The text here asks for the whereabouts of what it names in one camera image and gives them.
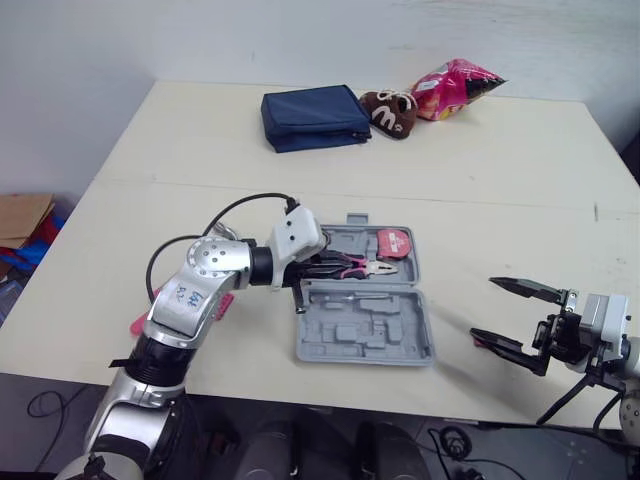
white wall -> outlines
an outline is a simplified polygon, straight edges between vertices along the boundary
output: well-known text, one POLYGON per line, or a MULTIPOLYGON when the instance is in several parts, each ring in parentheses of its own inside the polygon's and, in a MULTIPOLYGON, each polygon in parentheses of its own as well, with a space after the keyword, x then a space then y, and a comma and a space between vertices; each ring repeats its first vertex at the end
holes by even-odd
POLYGON ((403 88, 464 57, 498 95, 640 126, 638 0, 0 0, 0 192, 75 201, 153 78, 403 88))

navy blue pouch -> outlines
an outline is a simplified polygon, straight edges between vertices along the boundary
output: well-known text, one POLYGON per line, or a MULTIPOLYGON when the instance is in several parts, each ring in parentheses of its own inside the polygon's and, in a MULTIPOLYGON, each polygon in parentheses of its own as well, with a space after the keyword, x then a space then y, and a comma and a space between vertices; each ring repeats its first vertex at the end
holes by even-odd
POLYGON ((346 85, 267 93, 261 111, 264 134, 278 153, 371 138, 369 114, 346 85))

chip bag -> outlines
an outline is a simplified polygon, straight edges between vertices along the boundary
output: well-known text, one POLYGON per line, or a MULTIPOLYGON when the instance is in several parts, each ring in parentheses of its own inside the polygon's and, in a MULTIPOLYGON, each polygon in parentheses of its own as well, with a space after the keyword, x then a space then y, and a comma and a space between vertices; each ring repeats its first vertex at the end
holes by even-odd
POLYGON ((505 81, 467 60, 455 58, 420 78, 410 92, 418 103, 419 117, 444 120, 505 81))

open tool case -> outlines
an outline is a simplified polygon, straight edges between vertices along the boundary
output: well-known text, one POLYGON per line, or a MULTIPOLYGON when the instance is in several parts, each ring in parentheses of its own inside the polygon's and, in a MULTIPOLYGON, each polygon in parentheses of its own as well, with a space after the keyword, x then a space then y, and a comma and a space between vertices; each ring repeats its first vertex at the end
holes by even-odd
POLYGON ((347 225, 322 225, 327 248, 376 260, 378 230, 408 234, 411 252, 383 259, 397 273, 364 280, 307 280, 302 284, 305 313, 298 315, 298 358, 308 362, 429 366, 433 336, 422 292, 413 288, 420 272, 411 230, 367 225, 367 215, 347 215, 347 225))

cardboard box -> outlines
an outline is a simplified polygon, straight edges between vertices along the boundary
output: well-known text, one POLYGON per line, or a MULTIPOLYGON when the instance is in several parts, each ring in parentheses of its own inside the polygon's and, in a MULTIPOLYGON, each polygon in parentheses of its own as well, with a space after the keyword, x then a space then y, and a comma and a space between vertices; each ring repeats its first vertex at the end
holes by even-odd
POLYGON ((20 248, 53 210, 53 195, 0 195, 0 247, 20 248))

